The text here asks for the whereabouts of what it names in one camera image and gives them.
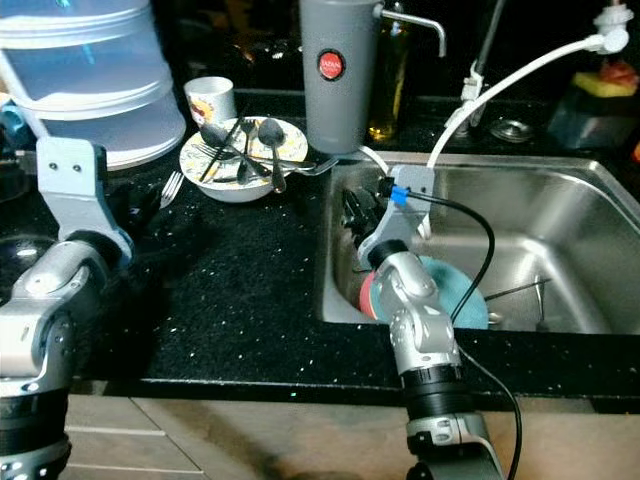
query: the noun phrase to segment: dark background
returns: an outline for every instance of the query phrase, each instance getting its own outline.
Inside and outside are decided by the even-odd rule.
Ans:
[[[495,0],[406,0],[416,14],[443,24],[448,55],[437,58],[437,38],[415,29],[406,96],[460,94],[478,55]],[[640,68],[640,1],[622,57]],[[237,88],[303,90],[296,0],[154,0],[158,30],[174,79],[222,75]],[[596,33],[604,0],[509,0],[491,50],[487,82],[498,80],[549,50]],[[502,98],[556,100],[578,70],[597,70],[602,57],[566,57],[513,86]]]

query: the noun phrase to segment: white hose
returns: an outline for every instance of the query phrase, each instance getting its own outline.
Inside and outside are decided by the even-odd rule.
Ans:
[[[601,46],[604,44],[604,39],[605,37],[602,35],[591,35],[584,40],[580,40],[579,42],[570,43],[563,47],[556,48],[546,55],[536,58],[531,63],[528,63],[527,65],[522,67],[520,70],[516,70],[514,73],[509,75],[504,80],[496,83],[493,87],[491,87],[489,90],[484,92],[472,102],[463,105],[458,114],[451,120],[449,126],[445,129],[444,132],[442,132],[442,135],[440,135],[440,138],[436,142],[435,147],[433,147],[433,151],[431,152],[429,161],[427,162],[427,168],[435,167],[438,156],[440,155],[440,153],[442,153],[442,149],[449,141],[451,136],[455,133],[458,127],[462,125],[462,123],[467,118],[469,118],[471,114],[473,114],[473,112],[475,112],[479,107],[487,103],[489,100],[491,100],[506,88],[509,88],[518,80],[526,77],[527,75],[539,69],[540,67],[543,67],[547,63],[553,62],[554,60],[569,55],[570,53],[593,49],[594,47]]]
[[[376,163],[376,165],[380,167],[380,169],[385,175],[389,175],[389,165],[387,165],[387,163],[382,159],[382,157],[379,154],[377,154],[376,152],[371,150],[369,147],[366,147],[364,145],[360,145],[359,150],[362,153],[364,153],[367,157],[369,157],[371,160],[373,160]]]

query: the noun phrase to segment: metal spoon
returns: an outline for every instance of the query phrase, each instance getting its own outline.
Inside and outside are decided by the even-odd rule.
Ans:
[[[258,128],[258,138],[267,147],[271,147],[273,152],[273,171],[271,173],[271,183],[276,193],[282,193],[287,189],[287,182],[280,167],[280,157],[278,157],[278,147],[284,143],[284,131],[278,122],[272,118],[264,120]]]
[[[231,150],[233,150],[234,153],[239,155],[240,158],[244,159],[249,164],[249,167],[251,168],[251,170],[253,170],[256,173],[256,175],[259,175],[260,177],[268,177],[269,175],[271,175],[271,172],[267,167],[265,167],[264,165],[260,165],[249,155],[242,153],[233,145],[230,145],[230,144],[225,145],[224,139],[227,136],[227,131],[224,128],[214,125],[212,123],[205,123],[202,126],[202,129],[200,130],[200,135],[202,136],[204,143],[206,143],[210,147],[214,147],[214,148],[224,147],[224,148],[230,148]]]

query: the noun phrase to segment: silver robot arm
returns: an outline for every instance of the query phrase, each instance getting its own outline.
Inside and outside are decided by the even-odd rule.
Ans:
[[[402,188],[433,191],[433,171],[423,166],[395,166],[390,175]],[[392,199],[358,246],[361,267],[375,270],[376,315],[389,324],[409,415],[408,445],[419,460],[407,478],[503,480],[483,417],[462,380],[451,318],[440,305],[437,285],[407,248],[417,231],[428,236],[428,212],[421,200]]]
[[[95,311],[109,271],[133,254],[102,195],[103,155],[83,140],[38,142],[38,187],[60,241],[0,308],[0,480],[55,479],[70,454],[74,327]]]

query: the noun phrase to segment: speckled granite countertop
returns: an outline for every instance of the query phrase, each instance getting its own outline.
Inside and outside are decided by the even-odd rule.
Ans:
[[[299,94],[264,95],[254,100],[253,108],[255,114],[283,117],[299,112],[300,105]],[[397,141],[378,147],[428,150],[431,145],[425,146],[425,141],[436,136],[428,132],[437,131],[452,104],[425,105]],[[539,107],[513,108],[535,112],[541,124],[546,120]],[[302,125],[300,118],[289,119]],[[546,142],[511,147],[487,136],[454,144],[450,150],[507,149],[558,154],[558,148]],[[135,196],[150,184],[164,182],[177,168],[178,153],[113,176],[110,190],[129,184]],[[608,166],[637,198],[637,170]],[[155,217],[139,241],[132,267],[109,285],[102,310],[79,326],[75,389],[116,395],[399,404],[387,330],[326,324],[315,312],[327,179],[328,174],[291,175],[285,194],[242,205],[208,199],[185,182],[176,201]],[[0,238],[53,237],[56,232],[36,193],[0,204],[0,219]],[[0,297],[6,299],[17,272],[3,270]],[[640,399],[640,336],[460,331],[457,338],[516,393]],[[472,368],[466,378],[480,400],[497,398],[495,386]]]

